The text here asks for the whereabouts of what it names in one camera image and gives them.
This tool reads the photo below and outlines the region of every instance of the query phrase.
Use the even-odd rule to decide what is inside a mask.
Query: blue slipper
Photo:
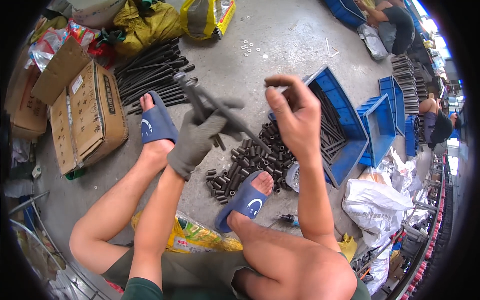
[[[223,233],[232,231],[232,229],[227,224],[227,217],[232,210],[238,211],[239,213],[249,217],[250,219],[255,219],[257,217],[258,212],[268,198],[267,195],[259,192],[251,185],[252,180],[257,178],[257,176],[261,172],[264,171],[260,170],[250,174],[245,179],[245,181],[242,182],[233,199],[229,203],[227,203],[227,205],[225,205],[225,207],[216,216],[215,227],[218,231]]]
[[[142,143],[156,140],[177,142],[179,132],[173,124],[162,98],[155,92],[148,92],[153,99],[154,107],[142,113]]]

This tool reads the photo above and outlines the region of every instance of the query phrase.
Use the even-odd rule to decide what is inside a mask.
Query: bare foot
[[[257,189],[257,191],[269,196],[272,193],[273,188],[273,178],[268,174],[268,172],[262,172],[252,180],[252,186]],[[240,223],[249,221],[250,218],[237,212],[232,211],[227,217],[227,224],[230,228],[235,228]]]
[[[142,111],[147,111],[155,106],[152,96],[148,93],[140,97],[140,105],[142,106]],[[158,167],[158,171],[163,170],[167,166],[167,154],[174,146],[175,144],[171,140],[157,140],[146,143],[140,158],[148,159],[152,166]]]

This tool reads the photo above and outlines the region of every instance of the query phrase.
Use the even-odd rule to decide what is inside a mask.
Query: person sitting
[[[450,117],[442,112],[440,99],[423,100],[420,102],[419,112],[423,114],[423,136],[430,149],[445,142],[452,134],[454,127],[457,130],[462,127],[462,121],[456,112],[450,114]]]
[[[378,34],[388,53],[402,54],[413,43],[415,25],[402,0],[388,0],[378,4],[375,9],[368,7],[362,0],[355,0],[362,11],[367,11],[367,25],[378,28]]]

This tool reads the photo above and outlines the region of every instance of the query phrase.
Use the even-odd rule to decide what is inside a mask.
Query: pile of metal tubes
[[[186,102],[183,89],[173,75],[189,72],[195,65],[188,65],[188,59],[180,56],[178,42],[178,37],[155,42],[115,69],[122,103],[134,107],[127,114],[141,114],[140,97],[151,90],[160,95],[167,107]]]
[[[320,130],[320,153],[329,166],[333,164],[340,150],[347,144],[340,115],[316,81],[308,86],[322,105],[322,122]]]
[[[417,93],[417,80],[412,61],[405,54],[394,56],[390,59],[393,67],[393,76],[403,91],[405,113],[419,113],[419,95]]]
[[[235,196],[240,184],[251,173],[264,170],[274,179],[274,192],[282,189],[291,191],[286,184],[288,168],[296,161],[295,156],[285,146],[280,137],[276,121],[265,123],[259,133],[259,139],[267,144],[272,150],[268,154],[252,139],[243,140],[240,147],[230,151],[232,165],[217,174],[215,169],[207,171],[206,184],[210,189],[210,195],[216,197],[220,204],[227,204],[230,197]]]

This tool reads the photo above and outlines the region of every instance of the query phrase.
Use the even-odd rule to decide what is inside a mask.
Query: blue plastic bin
[[[355,28],[367,21],[353,0],[325,0],[325,3],[337,19]]]
[[[417,116],[408,116],[405,121],[405,153],[408,156],[417,156],[419,144],[419,123]]]
[[[357,112],[370,139],[360,163],[376,168],[387,154],[396,136],[388,95],[368,99],[357,107]]]
[[[378,87],[380,88],[380,95],[388,95],[397,133],[405,136],[405,103],[402,88],[393,76],[380,78]]]
[[[317,72],[305,77],[303,81],[306,85],[309,85],[314,80],[322,88],[340,115],[340,124],[342,124],[348,140],[347,144],[334,159],[332,165],[329,166],[324,161],[325,179],[338,189],[358,164],[363,152],[367,148],[368,136],[357,111],[353,108],[342,85],[327,65],[323,65]]]

